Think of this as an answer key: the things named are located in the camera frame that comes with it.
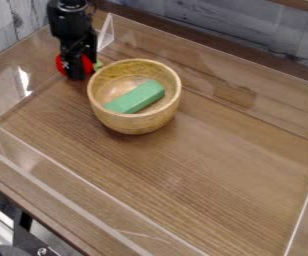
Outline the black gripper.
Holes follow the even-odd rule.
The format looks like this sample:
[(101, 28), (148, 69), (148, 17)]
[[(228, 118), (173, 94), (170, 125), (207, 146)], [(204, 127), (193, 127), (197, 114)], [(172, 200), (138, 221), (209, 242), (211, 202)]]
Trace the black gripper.
[(66, 39), (61, 42), (61, 54), (66, 56), (68, 76), (73, 80), (85, 79), (82, 54), (92, 62), (97, 62), (98, 33), (94, 28), (81, 38)]

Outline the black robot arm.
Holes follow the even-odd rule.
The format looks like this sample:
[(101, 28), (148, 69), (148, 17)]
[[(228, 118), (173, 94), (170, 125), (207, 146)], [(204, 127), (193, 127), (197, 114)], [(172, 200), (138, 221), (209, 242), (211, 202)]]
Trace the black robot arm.
[(97, 63), (98, 35), (88, 0), (49, 0), (46, 11), (53, 36), (60, 40), (58, 71), (72, 80), (84, 80)]

